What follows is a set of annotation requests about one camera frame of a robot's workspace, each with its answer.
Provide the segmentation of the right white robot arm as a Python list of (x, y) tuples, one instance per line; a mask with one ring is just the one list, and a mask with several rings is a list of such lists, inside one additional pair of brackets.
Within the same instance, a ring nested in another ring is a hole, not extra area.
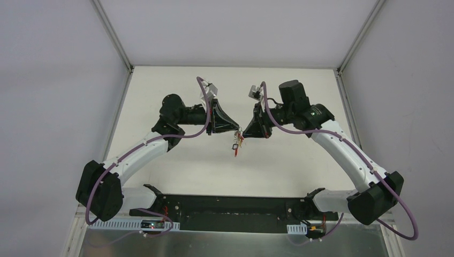
[(292, 124), (296, 133), (319, 144), (343, 169), (354, 185), (352, 190), (331, 191), (319, 188), (308, 194), (304, 213), (318, 219), (325, 212), (351, 214), (358, 222), (370, 225), (397, 204), (404, 179), (399, 172), (387, 172), (369, 158), (341, 128), (334, 115), (322, 104), (310, 104), (298, 80), (279, 85), (282, 103), (266, 110), (263, 86), (253, 85), (249, 97), (256, 100), (253, 118), (244, 138), (270, 138), (273, 127)]

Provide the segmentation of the red handled keyring holder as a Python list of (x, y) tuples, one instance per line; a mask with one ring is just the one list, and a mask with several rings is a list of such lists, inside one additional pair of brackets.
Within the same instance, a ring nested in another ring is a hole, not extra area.
[(238, 144), (237, 144), (236, 133), (237, 133), (237, 131), (233, 134), (233, 144), (232, 144), (232, 150), (234, 151), (234, 157), (238, 156), (239, 150), (241, 149), (240, 147), (238, 147)]

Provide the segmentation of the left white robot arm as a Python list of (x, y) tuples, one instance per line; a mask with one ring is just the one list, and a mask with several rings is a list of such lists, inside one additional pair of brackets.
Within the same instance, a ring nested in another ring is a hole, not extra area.
[(153, 159), (175, 148), (185, 132), (181, 125), (202, 125), (207, 134), (239, 130), (239, 125), (220, 107), (217, 99), (187, 107), (179, 95), (167, 95), (151, 131), (136, 146), (103, 163), (88, 162), (75, 195), (86, 207), (86, 218), (108, 221), (119, 212), (142, 208), (149, 216), (163, 211), (163, 202), (149, 186), (125, 187), (125, 183)]

